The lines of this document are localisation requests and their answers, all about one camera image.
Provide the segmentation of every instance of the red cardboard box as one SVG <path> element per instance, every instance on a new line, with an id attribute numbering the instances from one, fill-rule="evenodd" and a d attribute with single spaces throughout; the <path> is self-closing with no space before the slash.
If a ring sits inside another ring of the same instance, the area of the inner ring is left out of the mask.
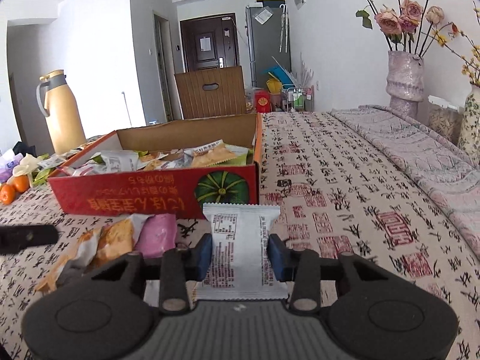
<path id="1" fill-rule="evenodd" d="M 79 167 L 101 150 L 162 151 L 198 147 L 222 139 L 253 148 L 246 166 L 211 166 L 49 177 L 64 212 L 77 215 L 162 214 L 203 218 L 208 202 L 258 204 L 262 160 L 262 117 L 256 114 L 176 120 L 163 125 L 117 130 L 105 135 L 64 165 Z"/>

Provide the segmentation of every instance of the yellow thermos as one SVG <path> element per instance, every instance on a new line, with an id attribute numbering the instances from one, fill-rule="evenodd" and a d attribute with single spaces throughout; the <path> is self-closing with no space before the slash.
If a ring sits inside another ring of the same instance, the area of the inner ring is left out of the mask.
<path id="1" fill-rule="evenodd" d="M 40 77 L 37 86 L 38 106 L 46 118 L 57 154 L 68 152 L 86 142 L 77 102 L 65 78 L 63 70 L 55 70 Z M 45 87 L 45 105 L 42 104 L 40 95 L 42 87 Z"/>

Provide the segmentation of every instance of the table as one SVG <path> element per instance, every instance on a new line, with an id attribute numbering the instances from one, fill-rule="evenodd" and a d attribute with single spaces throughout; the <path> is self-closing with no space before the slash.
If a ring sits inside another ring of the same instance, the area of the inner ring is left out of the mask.
<path id="1" fill-rule="evenodd" d="M 480 263 L 448 219 L 406 175 L 330 114 L 264 115 L 260 197 L 281 205 L 273 232 L 322 257 L 354 251 L 448 302 L 460 321 L 449 360 L 480 358 Z M 20 331 L 36 282 L 85 230 L 117 218 L 64 214 L 48 186 L 0 207 L 0 225 L 53 223 L 58 244 L 0 258 L 1 343 L 30 359 Z M 206 221 L 178 221 L 177 241 L 194 245 Z M 328 283 L 323 304 L 336 294 Z"/>

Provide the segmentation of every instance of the thermos handle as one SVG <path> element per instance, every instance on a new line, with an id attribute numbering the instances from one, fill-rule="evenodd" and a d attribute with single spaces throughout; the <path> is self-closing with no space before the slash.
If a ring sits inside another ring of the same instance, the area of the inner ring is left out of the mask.
<path id="1" fill-rule="evenodd" d="M 49 117 L 50 116 L 50 112 L 48 112 L 48 110 L 45 109 L 45 107 L 43 106 L 42 104 L 42 98 L 40 96 L 40 88 L 44 87 L 44 86 L 48 86 L 49 85 L 49 81 L 43 81 L 41 83 L 38 84 L 37 86 L 37 102 L 38 102 L 38 107 L 40 108 L 40 111 L 42 112 L 43 116 L 44 117 Z"/>

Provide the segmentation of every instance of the orange fruit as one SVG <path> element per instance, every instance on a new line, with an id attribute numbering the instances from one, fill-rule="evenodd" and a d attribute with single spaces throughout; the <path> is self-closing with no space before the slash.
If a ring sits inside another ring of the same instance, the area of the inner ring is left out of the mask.
<path id="1" fill-rule="evenodd" d="M 17 176 L 13 178 L 13 187 L 19 193 L 24 193 L 30 188 L 30 181 L 28 181 L 27 175 Z"/>
<path id="2" fill-rule="evenodd" d="M 4 185 L 0 191 L 0 202 L 5 205 L 11 204 L 15 200 L 16 191 L 11 185 Z"/>

